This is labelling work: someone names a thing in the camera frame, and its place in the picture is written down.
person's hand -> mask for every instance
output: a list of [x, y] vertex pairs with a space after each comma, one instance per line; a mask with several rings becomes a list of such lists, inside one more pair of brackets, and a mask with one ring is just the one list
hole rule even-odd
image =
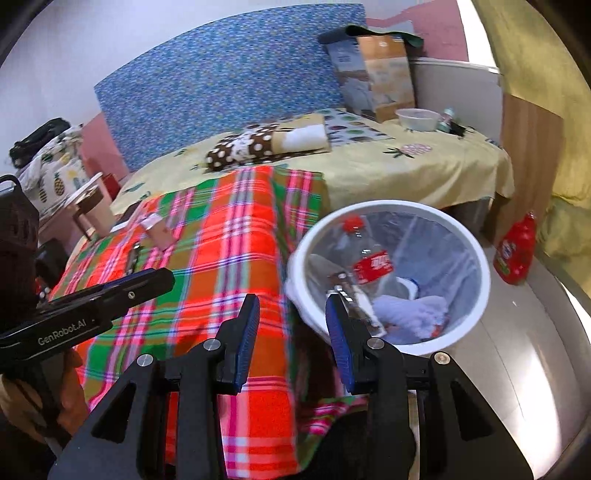
[[[63, 410], [57, 421], [70, 434], [74, 434], [88, 416], [84, 391], [78, 380], [76, 368], [82, 366], [82, 358], [74, 350], [64, 355], [64, 373], [61, 382], [60, 400]], [[41, 399], [28, 384], [19, 382], [29, 397], [38, 405]], [[35, 423], [44, 424], [38, 411], [23, 396], [18, 387], [3, 375], [0, 376], [0, 408], [10, 423], [39, 442], [43, 437], [35, 429]]]
[[60, 400], [64, 408], [57, 422], [74, 435], [88, 417], [88, 405], [84, 390], [78, 380], [76, 368], [82, 366], [82, 358], [75, 350], [68, 350], [64, 360], [64, 375], [61, 380]]

pink wall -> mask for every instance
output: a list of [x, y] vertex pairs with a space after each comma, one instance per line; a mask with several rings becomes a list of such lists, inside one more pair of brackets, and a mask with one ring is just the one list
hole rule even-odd
[[414, 32], [425, 39], [426, 56], [468, 61], [468, 47], [456, 0], [431, 0], [402, 10], [393, 17], [368, 18], [368, 27], [388, 28], [410, 20]]
[[129, 174], [102, 112], [82, 127], [82, 138], [82, 157], [90, 176], [101, 171], [121, 180]]

plastic bottle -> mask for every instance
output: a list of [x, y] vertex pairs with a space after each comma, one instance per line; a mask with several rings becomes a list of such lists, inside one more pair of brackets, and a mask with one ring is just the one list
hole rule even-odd
[[[349, 236], [353, 276], [369, 299], [373, 301], [379, 294], [408, 298], [407, 289], [396, 280], [388, 251], [370, 236], [363, 219], [360, 216], [346, 219], [343, 230]], [[388, 291], [378, 294], [382, 282], [387, 284]]]
[[499, 243], [493, 265], [508, 284], [525, 281], [534, 259], [535, 230], [535, 215], [529, 212], [522, 221], [513, 224]]

screw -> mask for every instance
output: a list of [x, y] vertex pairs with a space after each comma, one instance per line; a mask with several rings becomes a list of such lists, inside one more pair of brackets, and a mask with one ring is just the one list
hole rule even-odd
[[451, 361], [451, 358], [449, 358], [449, 355], [445, 352], [437, 352], [434, 358], [440, 365], [447, 365]]
[[143, 355], [140, 355], [136, 361], [139, 366], [147, 367], [154, 361], [154, 357], [149, 353], [144, 353]]
[[381, 350], [384, 348], [384, 341], [381, 338], [371, 337], [368, 340], [368, 347], [372, 350]]
[[203, 348], [205, 348], [205, 350], [207, 350], [208, 352], [211, 352], [212, 350], [217, 350], [221, 346], [222, 344], [217, 338], [210, 338], [209, 340], [205, 340], [203, 342]]

yellow curtain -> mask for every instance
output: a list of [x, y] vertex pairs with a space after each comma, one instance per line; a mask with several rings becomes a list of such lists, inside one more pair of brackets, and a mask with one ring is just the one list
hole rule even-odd
[[591, 296], [591, 90], [552, 27], [525, 0], [472, 0], [504, 91], [564, 119], [564, 147], [538, 240]]

